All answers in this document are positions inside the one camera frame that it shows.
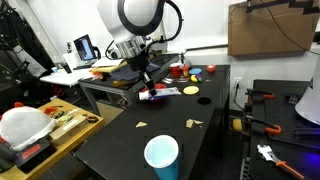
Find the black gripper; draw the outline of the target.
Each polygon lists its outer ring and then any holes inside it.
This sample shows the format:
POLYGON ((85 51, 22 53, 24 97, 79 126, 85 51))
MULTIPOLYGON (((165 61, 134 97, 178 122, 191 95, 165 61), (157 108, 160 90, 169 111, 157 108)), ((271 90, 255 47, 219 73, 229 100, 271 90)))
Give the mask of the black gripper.
POLYGON ((153 80, 150 80, 149 74, 146 70, 149 65, 149 59, 146 55, 138 55, 133 58, 128 58, 127 63, 129 64, 132 71, 138 71, 145 85, 148 87, 149 92, 152 96, 157 94, 155 90, 155 84, 153 80))

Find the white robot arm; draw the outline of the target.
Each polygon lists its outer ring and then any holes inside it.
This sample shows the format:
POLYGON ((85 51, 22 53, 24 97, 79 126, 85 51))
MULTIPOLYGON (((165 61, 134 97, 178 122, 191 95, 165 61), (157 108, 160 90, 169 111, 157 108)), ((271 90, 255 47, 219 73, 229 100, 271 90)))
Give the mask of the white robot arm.
POLYGON ((133 71, 138 71, 151 96, 157 94, 147 66, 150 63, 149 49, 155 43, 175 39, 182 29, 182 13, 172 0, 98 0, 97 10, 119 49, 121 58, 133 71), (163 18, 164 5, 170 5, 178 16, 175 34, 146 44, 145 37, 153 33, 163 18))

